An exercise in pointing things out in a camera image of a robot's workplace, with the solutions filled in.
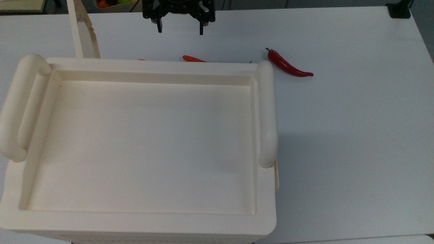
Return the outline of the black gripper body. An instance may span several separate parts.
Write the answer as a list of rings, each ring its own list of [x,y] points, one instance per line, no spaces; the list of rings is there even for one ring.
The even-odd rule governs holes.
[[[213,0],[143,0],[142,16],[157,21],[167,14],[190,15],[200,23],[213,23],[215,17]]]

